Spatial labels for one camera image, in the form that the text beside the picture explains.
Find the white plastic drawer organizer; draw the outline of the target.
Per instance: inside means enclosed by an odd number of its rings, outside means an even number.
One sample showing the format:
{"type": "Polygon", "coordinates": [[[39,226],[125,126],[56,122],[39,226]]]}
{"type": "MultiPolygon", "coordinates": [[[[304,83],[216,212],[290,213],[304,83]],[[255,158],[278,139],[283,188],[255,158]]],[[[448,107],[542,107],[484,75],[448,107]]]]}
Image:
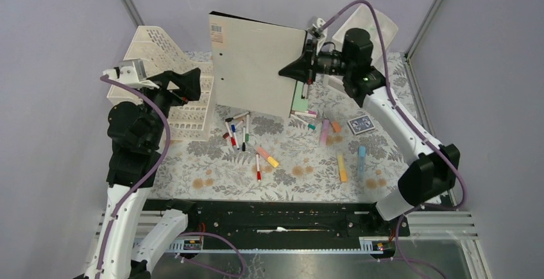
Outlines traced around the white plastic drawer organizer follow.
{"type": "Polygon", "coordinates": [[[397,32],[398,26],[387,15],[359,5],[332,36],[334,53],[346,64],[344,76],[331,71],[323,84],[348,95],[356,93],[347,92],[347,86],[361,87],[367,94],[386,86],[384,52],[397,32]]]}

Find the white binder folder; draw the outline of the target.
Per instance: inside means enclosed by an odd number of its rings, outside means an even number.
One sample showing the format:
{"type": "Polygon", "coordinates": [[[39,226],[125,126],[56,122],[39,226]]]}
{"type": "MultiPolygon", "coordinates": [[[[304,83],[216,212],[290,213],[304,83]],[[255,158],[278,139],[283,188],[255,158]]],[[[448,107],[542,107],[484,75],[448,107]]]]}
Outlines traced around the white binder folder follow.
{"type": "Polygon", "coordinates": [[[220,12],[208,21],[217,103],[288,117],[296,81],[278,72],[302,55],[306,31],[220,12]]]}

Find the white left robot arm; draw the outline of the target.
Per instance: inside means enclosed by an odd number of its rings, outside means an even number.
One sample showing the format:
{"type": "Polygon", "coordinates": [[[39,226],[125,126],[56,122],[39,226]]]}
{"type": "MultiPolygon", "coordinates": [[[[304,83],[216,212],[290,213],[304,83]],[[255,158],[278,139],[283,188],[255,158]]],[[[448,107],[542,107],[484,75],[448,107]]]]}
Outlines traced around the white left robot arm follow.
{"type": "Polygon", "coordinates": [[[123,101],[108,114],[112,156],[106,177],[105,217],[84,278],[149,278],[174,239],[198,229],[194,203],[175,203],[147,236],[135,243],[140,214],[171,142],[169,111],[199,100],[200,77],[198,68],[182,74],[165,71],[150,78],[139,77],[134,69],[116,68],[101,76],[101,81],[132,93],[142,103],[123,101]]]}

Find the green clipboard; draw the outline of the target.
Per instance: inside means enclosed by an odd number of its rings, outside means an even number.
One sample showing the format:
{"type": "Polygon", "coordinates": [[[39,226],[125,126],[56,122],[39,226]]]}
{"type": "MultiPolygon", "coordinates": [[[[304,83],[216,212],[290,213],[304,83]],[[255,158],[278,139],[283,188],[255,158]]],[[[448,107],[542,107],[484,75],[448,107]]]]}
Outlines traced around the green clipboard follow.
{"type": "Polygon", "coordinates": [[[307,98],[303,98],[303,90],[304,84],[297,81],[291,110],[296,112],[306,112],[309,109],[309,100],[307,98]]]}

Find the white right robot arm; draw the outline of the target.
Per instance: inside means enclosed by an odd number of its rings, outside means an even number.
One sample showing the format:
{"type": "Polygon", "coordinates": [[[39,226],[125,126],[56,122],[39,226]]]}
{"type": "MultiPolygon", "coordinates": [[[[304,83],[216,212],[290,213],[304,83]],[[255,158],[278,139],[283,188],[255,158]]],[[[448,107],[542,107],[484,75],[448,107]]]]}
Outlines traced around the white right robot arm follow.
{"type": "Polygon", "coordinates": [[[426,132],[405,110],[392,91],[387,76],[372,66],[373,43],[360,28],[349,29],[340,51],[319,52],[318,42],[308,39],[299,58],[279,70],[279,76],[310,85],[317,74],[340,76],[345,92],[369,112],[402,152],[408,168],[397,188],[378,200],[368,227],[384,235],[393,219],[452,189],[456,183],[460,152],[426,132]]]}

